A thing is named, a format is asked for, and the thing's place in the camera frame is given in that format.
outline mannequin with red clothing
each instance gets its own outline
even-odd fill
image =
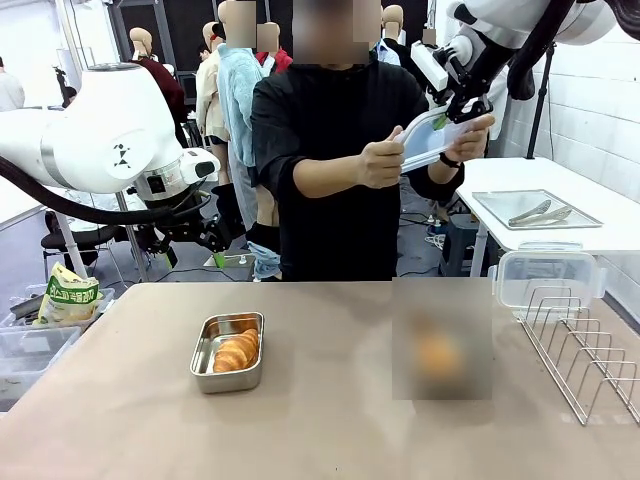
[[[289,65],[293,63],[293,59],[287,54],[286,50],[280,46],[280,27],[278,24],[267,22],[258,25],[257,33],[258,50],[263,51],[256,53],[256,58],[260,62],[260,65],[269,68],[266,75],[284,72],[289,68]]]
[[[182,148],[188,148],[187,137],[182,129],[182,122],[187,121],[184,90],[164,65],[151,59],[153,39],[149,32],[143,28],[132,28],[129,32],[129,38],[135,50],[131,62],[146,68],[158,84],[158,87],[160,87],[160,91],[173,117],[173,123],[176,127],[176,138],[178,142],[180,142],[180,145],[182,145]]]

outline croissant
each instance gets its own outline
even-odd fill
[[[233,372],[248,368],[258,356],[258,332],[249,329],[230,338],[216,352],[213,361],[214,373]]]

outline wire rack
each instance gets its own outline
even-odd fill
[[[640,382],[638,365],[616,347],[613,335],[602,330],[599,319],[591,318],[570,287],[545,285],[531,291],[528,308],[516,312],[516,318],[580,424],[589,424],[597,405],[603,404],[602,408],[624,407],[640,425],[632,402]]]

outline man's hand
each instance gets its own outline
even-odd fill
[[[356,184],[369,188],[385,188],[397,184],[404,163],[404,145],[394,142],[402,132],[395,127],[383,142],[368,144],[356,157]]]
[[[452,162],[466,162],[484,155],[487,146],[489,127],[496,122],[493,115],[487,114],[473,121],[471,130],[456,139],[453,146],[445,152]]]

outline light blue shirt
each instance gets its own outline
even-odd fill
[[[221,43],[218,53],[218,92],[224,123],[231,135],[231,147],[238,160],[247,167],[254,167],[251,105],[253,89],[264,75],[250,48],[229,48]]]
[[[380,40],[376,44],[376,53],[378,54],[378,61],[388,63],[390,65],[400,66],[400,57],[396,52],[387,47],[384,40]]]

